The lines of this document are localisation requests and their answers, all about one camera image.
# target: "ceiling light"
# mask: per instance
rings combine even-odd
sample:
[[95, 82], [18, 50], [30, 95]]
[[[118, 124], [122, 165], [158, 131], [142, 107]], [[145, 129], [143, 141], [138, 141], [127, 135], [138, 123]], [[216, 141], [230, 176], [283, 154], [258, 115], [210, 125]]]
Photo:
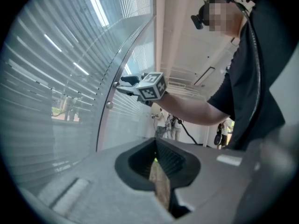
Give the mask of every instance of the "ceiling light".
[[102, 25], [102, 27], [109, 25], [108, 19], [105, 15], [103, 7], [99, 0], [90, 0], [92, 2], [93, 9]]
[[83, 70], [82, 68], [81, 68], [81, 66], [79, 66], [77, 63], [75, 63], [75, 62], [73, 62], [73, 64], [75, 65], [75, 66], [77, 66], [80, 70], [82, 70], [86, 75], [89, 75], [85, 70]]
[[62, 52], [62, 50], [46, 35], [44, 34], [44, 37], [48, 39], [48, 41], [57, 49], [59, 52]]
[[206, 70], [206, 72], [194, 83], [194, 85], [198, 86], [203, 83], [204, 80], [207, 79], [214, 71], [214, 67], [209, 67], [209, 69]]

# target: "horizontal blinds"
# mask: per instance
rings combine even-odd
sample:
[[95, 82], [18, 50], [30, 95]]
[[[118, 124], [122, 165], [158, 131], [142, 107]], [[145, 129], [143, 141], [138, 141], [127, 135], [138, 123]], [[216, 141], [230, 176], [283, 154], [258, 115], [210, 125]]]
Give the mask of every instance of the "horizontal blinds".
[[0, 61], [1, 147], [19, 185], [38, 193], [95, 152], [111, 83], [151, 11], [151, 0], [24, 6]]

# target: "ceiling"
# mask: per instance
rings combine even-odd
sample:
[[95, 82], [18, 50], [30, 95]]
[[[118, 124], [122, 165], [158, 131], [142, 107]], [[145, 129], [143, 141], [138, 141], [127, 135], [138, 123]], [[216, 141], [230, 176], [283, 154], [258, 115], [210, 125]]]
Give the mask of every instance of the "ceiling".
[[[243, 3], [247, 9], [254, 4]], [[238, 41], [208, 27], [197, 30], [191, 15], [198, 14], [204, 0], [157, 0], [157, 71], [171, 82], [170, 92], [193, 98], [209, 98], [224, 79], [221, 72], [230, 64]], [[194, 83], [207, 71], [215, 68], [203, 82]], [[189, 91], [198, 93], [190, 95]]]

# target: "person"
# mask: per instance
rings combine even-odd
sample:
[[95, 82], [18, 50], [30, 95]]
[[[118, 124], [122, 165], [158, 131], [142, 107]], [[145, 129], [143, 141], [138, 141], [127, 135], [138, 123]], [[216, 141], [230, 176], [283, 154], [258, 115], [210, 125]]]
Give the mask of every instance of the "person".
[[155, 137], [162, 138], [163, 135], [165, 134], [165, 132], [166, 132], [165, 122], [166, 122], [167, 117], [168, 117], [168, 114], [167, 114], [166, 110], [162, 110], [160, 108], [160, 114], [158, 114], [158, 115], [156, 114], [156, 116], [155, 116], [155, 119], [158, 120]]
[[74, 121], [75, 119], [75, 114], [78, 111], [78, 108], [75, 106], [77, 103], [78, 98], [75, 97], [73, 99], [71, 99], [71, 110], [69, 111], [69, 121]]
[[84, 109], [83, 102], [80, 102], [78, 106], [80, 106], [81, 109], [78, 109], [78, 118], [79, 118], [79, 124], [82, 125], [87, 120], [88, 111]]
[[178, 123], [178, 119], [176, 117], [174, 117], [174, 118], [175, 118], [175, 120], [174, 120], [174, 124], [173, 124], [173, 129], [171, 131], [171, 138], [173, 140], [178, 141], [180, 134], [181, 134], [182, 124]]
[[166, 126], [166, 134], [165, 134], [165, 138], [168, 138], [168, 139], [172, 139], [172, 135], [171, 135], [171, 132], [173, 130], [173, 115], [172, 114], [168, 114], [168, 117], [166, 119], [166, 122], [165, 122], [165, 126]]
[[221, 130], [221, 143], [220, 145], [222, 147], [227, 145], [228, 142], [228, 129], [233, 130], [232, 126], [231, 126], [231, 121], [229, 120], [229, 118], [227, 118], [223, 123], [222, 123], [222, 130]]
[[249, 24], [233, 2], [207, 0], [199, 11], [203, 24], [211, 31], [240, 39], [218, 91], [207, 102], [164, 94], [156, 103], [179, 119], [199, 125], [219, 124], [230, 117], [235, 121], [228, 144], [232, 149], [246, 150], [250, 141], [263, 138], [284, 124], [284, 117], [269, 90], [298, 42], [299, 29], [282, 9], [286, 7], [284, 3], [281, 0], [256, 0], [249, 15], [262, 66], [261, 98], [249, 127], [258, 93], [255, 54]]
[[65, 107], [64, 107], [64, 120], [67, 121], [67, 118], [69, 116], [69, 113], [72, 109], [72, 106], [71, 106], [71, 103], [72, 103], [72, 98], [71, 97], [66, 97], [66, 102], [65, 102]]

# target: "black t-shirt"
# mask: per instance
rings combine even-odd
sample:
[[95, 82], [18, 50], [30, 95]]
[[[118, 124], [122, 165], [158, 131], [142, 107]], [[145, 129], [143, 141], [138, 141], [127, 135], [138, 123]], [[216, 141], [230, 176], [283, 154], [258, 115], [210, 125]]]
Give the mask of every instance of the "black t-shirt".
[[245, 150], [251, 140], [263, 138], [274, 128], [284, 124], [283, 115], [269, 88], [289, 61], [298, 41], [298, 31], [284, 9], [275, 0], [257, 0], [250, 14], [262, 67], [262, 94], [253, 126], [246, 135], [253, 112], [257, 77], [252, 38], [248, 23], [241, 31], [238, 50], [235, 52], [229, 72], [219, 90], [208, 103], [228, 114], [235, 121], [234, 132], [228, 147]]

